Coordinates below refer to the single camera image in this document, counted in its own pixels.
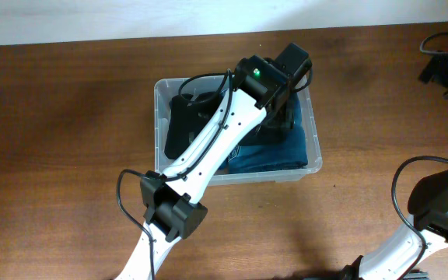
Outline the dark blue jeans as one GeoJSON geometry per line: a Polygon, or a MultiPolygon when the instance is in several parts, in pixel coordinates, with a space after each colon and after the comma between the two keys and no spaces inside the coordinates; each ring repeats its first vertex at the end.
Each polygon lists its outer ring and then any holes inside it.
{"type": "Polygon", "coordinates": [[[238,144],[226,158],[229,163],[229,173],[294,170],[308,164],[299,97],[297,94],[290,97],[294,104],[295,124],[285,141],[275,145],[241,146],[238,144]]]}

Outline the black garment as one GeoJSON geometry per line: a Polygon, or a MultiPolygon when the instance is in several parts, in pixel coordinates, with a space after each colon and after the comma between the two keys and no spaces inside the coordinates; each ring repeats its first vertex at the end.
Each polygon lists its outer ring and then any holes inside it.
{"type": "Polygon", "coordinates": [[[169,130],[164,149],[168,159],[177,159],[181,156],[213,117],[221,102],[221,95],[212,97],[210,92],[196,97],[190,93],[183,93],[172,98],[169,130]]]}
{"type": "Polygon", "coordinates": [[[253,128],[239,142],[241,146],[275,145],[285,141],[293,129],[292,118],[274,118],[253,128]]]}

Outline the teal blue garment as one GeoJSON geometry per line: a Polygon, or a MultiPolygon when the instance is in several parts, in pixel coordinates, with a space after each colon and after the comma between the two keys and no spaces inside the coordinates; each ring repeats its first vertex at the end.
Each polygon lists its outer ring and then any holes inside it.
{"type": "Polygon", "coordinates": [[[227,174],[228,172],[229,172],[229,163],[228,160],[226,159],[217,169],[217,174],[227,174]]]}

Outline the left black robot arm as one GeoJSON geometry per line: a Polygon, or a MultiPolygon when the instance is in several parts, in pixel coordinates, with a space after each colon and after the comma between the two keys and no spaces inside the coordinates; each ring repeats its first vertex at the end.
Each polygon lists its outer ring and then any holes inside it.
{"type": "Polygon", "coordinates": [[[224,159],[258,125],[275,117],[310,72],[309,54],[290,43],[274,60],[243,58],[222,80],[222,102],[189,147],[161,173],[140,173],[144,222],[119,279],[154,279],[166,256],[201,224],[200,200],[224,159]]]}

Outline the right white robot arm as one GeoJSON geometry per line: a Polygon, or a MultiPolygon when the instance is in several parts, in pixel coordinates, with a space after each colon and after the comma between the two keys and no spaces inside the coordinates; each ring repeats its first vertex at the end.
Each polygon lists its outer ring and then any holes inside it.
{"type": "Polygon", "coordinates": [[[448,164],[447,158],[416,156],[397,168],[390,197],[402,225],[375,251],[358,259],[355,279],[411,279],[418,264],[448,247],[448,170],[424,177],[415,185],[408,199],[409,216],[404,216],[397,202],[399,176],[408,165],[420,161],[448,164]]]}

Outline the clear plastic storage bin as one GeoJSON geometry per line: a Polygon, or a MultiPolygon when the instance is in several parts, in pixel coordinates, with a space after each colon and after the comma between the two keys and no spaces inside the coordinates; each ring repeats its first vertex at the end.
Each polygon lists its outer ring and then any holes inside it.
{"type": "MultiPolygon", "coordinates": [[[[154,129],[155,129],[155,166],[157,173],[167,168],[173,160],[166,157],[164,149],[170,124],[170,101],[177,95],[185,78],[161,79],[154,85],[154,129]]],[[[210,186],[247,184],[260,182],[298,181],[306,175],[318,172],[323,159],[320,151],[317,128],[314,119],[310,90],[303,89],[297,93],[301,109],[301,125],[305,133],[307,165],[297,170],[278,170],[258,173],[228,174],[219,170],[209,181],[210,186]]]]}

